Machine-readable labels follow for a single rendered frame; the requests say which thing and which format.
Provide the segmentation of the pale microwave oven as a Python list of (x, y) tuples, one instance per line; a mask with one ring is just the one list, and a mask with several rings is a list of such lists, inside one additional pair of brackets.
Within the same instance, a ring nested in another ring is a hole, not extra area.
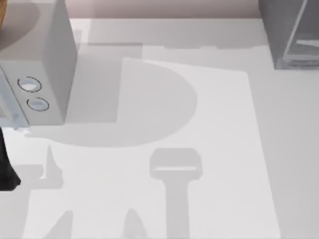
[[(7, 0), (0, 30), (0, 127), (62, 125), (77, 63), (77, 47), (65, 0)], [(35, 93), (17, 80), (34, 77)], [(37, 112), (28, 99), (43, 98), (49, 109)]]

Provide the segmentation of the grey cabinet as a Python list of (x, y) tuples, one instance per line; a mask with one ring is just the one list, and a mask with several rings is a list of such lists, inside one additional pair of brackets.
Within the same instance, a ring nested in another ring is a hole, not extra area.
[(319, 70), (319, 0), (258, 0), (276, 70)]

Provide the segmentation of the wooden cupboard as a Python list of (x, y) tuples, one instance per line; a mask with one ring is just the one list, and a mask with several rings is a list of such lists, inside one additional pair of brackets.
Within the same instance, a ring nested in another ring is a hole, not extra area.
[(4, 21), (5, 13), (7, 8), (7, 0), (0, 0), (0, 30)]

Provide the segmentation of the small microwave knob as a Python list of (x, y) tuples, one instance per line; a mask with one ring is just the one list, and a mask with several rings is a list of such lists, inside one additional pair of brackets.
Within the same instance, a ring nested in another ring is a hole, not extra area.
[(44, 112), (49, 109), (49, 102), (43, 98), (28, 99), (27, 106), (37, 112)]

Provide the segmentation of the large microwave knob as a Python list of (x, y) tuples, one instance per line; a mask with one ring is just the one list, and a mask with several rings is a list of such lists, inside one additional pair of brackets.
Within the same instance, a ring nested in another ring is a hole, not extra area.
[(35, 93), (42, 89), (41, 82), (30, 76), (18, 79), (17, 84), (22, 90), (30, 93)]

